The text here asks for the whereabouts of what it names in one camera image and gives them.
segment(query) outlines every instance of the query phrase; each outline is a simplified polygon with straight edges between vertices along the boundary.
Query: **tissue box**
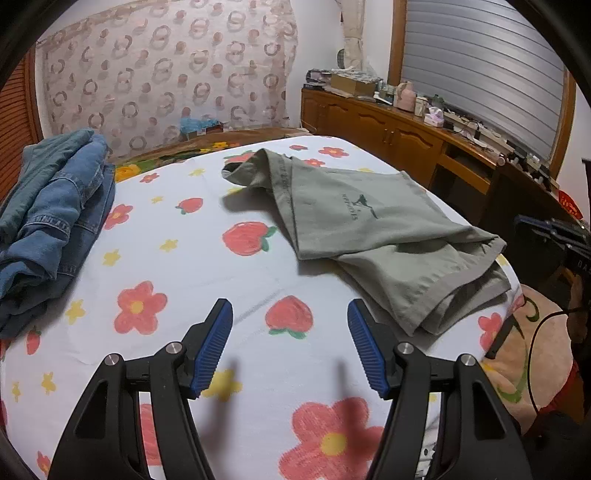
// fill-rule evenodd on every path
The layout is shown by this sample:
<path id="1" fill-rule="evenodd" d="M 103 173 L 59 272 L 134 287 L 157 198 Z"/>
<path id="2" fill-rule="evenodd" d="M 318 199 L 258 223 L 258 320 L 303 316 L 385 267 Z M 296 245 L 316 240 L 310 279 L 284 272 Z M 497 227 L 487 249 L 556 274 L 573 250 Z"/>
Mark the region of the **tissue box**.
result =
<path id="1" fill-rule="evenodd" d="M 442 127 L 443 122 L 444 122 L 443 118 L 438 118 L 434 115 L 431 115 L 430 113 L 425 115 L 425 123 L 427 125 L 431 125 L 432 127 Z"/>

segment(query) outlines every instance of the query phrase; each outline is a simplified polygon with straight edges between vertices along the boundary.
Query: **metal screw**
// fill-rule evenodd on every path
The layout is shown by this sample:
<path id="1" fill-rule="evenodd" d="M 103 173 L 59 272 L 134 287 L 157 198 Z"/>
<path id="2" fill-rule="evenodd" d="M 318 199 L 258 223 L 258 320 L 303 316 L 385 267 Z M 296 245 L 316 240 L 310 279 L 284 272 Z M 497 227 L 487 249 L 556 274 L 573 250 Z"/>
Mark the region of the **metal screw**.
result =
<path id="1" fill-rule="evenodd" d="M 460 362 L 462 362 L 467 367 L 473 367 L 474 365 L 476 365 L 476 359 L 469 353 L 464 353 L 460 357 Z"/>
<path id="2" fill-rule="evenodd" d="M 117 355 L 116 353 L 110 353 L 105 357 L 105 365 L 109 365 L 110 367 L 115 365 L 118 361 L 119 355 Z"/>
<path id="3" fill-rule="evenodd" d="M 181 342 L 170 342 L 166 346 L 167 353 L 179 353 L 183 349 L 183 344 Z"/>
<path id="4" fill-rule="evenodd" d="M 398 351 L 403 355 L 410 355 L 414 352 L 414 347 L 408 342 L 398 344 Z"/>

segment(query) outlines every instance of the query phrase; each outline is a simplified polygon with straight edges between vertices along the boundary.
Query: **wooden window frame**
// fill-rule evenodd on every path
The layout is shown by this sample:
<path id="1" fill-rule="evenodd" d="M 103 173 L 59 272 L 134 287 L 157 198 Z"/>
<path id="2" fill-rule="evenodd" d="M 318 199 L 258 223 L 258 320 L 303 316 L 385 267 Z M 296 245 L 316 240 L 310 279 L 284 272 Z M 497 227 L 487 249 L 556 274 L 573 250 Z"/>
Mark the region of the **wooden window frame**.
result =
<path id="1" fill-rule="evenodd" d="M 406 36 L 407 0 L 393 0 L 394 14 L 392 16 L 392 41 L 390 45 L 390 64 L 388 69 L 388 83 L 398 85 L 402 75 L 402 61 L 404 59 L 404 45 Z M 550 154 L 550 176 L 558 177 L 564 155 L 569 145 L 570 133 L 573 128 L 574 104 L 577 86 L 571 73 L 564 68 L 564 82 L 560 117 L 556 128 L 556 136 Z"/>

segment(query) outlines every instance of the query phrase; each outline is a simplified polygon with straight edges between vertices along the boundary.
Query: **wooden shutter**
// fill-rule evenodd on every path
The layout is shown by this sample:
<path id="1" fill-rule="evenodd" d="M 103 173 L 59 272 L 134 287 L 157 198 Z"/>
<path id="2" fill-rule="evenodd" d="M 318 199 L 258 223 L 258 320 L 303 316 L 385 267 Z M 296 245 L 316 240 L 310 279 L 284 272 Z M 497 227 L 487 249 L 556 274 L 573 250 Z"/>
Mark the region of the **wooden shutter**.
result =
<path id="1" fill-rule="evenodd" d="M 31 49 L 0 91 L 0 199 L 18 180 L 23 147 L 42 139 L 35 97 L 35 51 Z"/>

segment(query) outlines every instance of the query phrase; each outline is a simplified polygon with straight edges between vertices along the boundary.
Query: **white wall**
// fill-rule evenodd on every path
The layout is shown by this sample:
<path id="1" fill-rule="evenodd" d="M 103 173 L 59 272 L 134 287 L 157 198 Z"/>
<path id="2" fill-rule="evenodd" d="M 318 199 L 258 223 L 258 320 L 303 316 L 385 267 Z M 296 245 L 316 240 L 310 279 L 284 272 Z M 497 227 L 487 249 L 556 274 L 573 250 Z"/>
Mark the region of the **white wall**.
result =
<path id="1" fill-rule="evenodd" d="M 394 0 L 365 0 L 363 46 L 365 60 L 376 74 L 388 78 Z"/>
<path id="2" fill-rule="evenodd" d="M 581 158 L 591 158 L 591 108 L 579 87 L 575 102 L 573 130 L 557 181 L 560 189 L 573 198 L 584 218 L 589 221 L 587 176 Z"/>
<path id="3" fill-rule="evenodd" d="M 73 23 L 108 8 L 122 5 L 125 0 L 77 0 L 41 36 L 45 38 Z M 343 48 L 343 28 L 340 24 L 340 8 L 335 0 L 291 0 L 298 26 L 298 47 L 295 62 L 287 80 L 287 114 L 293 127 L 300 126 L 301 87 L 306 72 L 312 68 L 336 68 L 336 54 Z M 43 134 L 51 136 L 47 111 L 41 84 L 41 70 L 35 75 L 37 84 L 37 105 L 41 117 Z"/>

